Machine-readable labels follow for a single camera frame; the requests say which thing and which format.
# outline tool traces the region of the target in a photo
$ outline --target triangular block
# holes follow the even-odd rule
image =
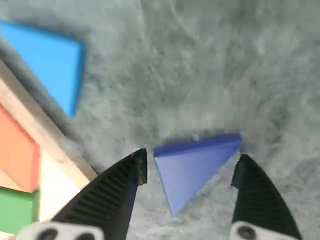
[[[83,44],[4,21],[0,21],[0,38],[16,50],[63,111],[73,116],[82,78]]]
[[[156,148],[154,159],[172,216],[204,186],[239,149],[240,134]]]

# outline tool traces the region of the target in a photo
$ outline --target toy block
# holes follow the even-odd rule
[[[154,150],[153,156],[172,216],[217,173],[241,143],[240,134],[224,134]]]
[[[0,186],[32,193],[39,185],[40,148],[0,104]]]
[[[5,21],[0,21],[0,36],[15,49],[63,111],[73,116],[83,73],[83,44],[69,37]]]
[[[46,115],[30,94],[0,59],[0,104],[35,140],[42,151],[45,151],[58,163],[64,172],[79,189],[90,183],[97,174],[82,158],[75,155],[65,142],[69,140]]]
[[[16,240],[16,235],[0,231],[0,240]]]
[[[48,221],[58,213],[81,188],[45,151],[41,157],[39,221]]]
[[[38,218],[39,193],[0,187],[0,231],[16,235]]]

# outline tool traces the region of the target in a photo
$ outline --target screw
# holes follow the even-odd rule
[[[55,240],[58,235],[58,231],[54,228],[48,228],[47,230],[42,231],[37,240]]]
[[[255,240],[257,238],[256,231],[249,226],[239,227],[237,234],[245,240]]]

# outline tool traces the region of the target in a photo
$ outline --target gray fabric surface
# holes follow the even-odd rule
[[[8,0],[0,16],[86,43],[77,115],[63,116],[3,44],[1,57],[102,171],[149,150],[128,240],[228,238],[238,155],[172,218],[152,149],[240,131],[305,239],[320,234],[320,1]]]

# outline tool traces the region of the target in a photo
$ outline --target wooden block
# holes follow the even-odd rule
[[[40,148],[0,104],[0,186],[32,193],[39,184]]]
[[[0,240],[16,240],[16,235],[0,231]]]
[[[0,187],[0,231],[16,235],[38,218],[39,192]]]
[[[39,220],[50,220],[81,188],[77,187],[72,179],[61,170],[59,164],[43,152],[41,157],[40,173],[40,209]]]
[[[41,150],[56,161],[62,171],[82,189],[97,174],[80,156],[64,148],[66,137],[0,60],[0,104],[34,139]]]

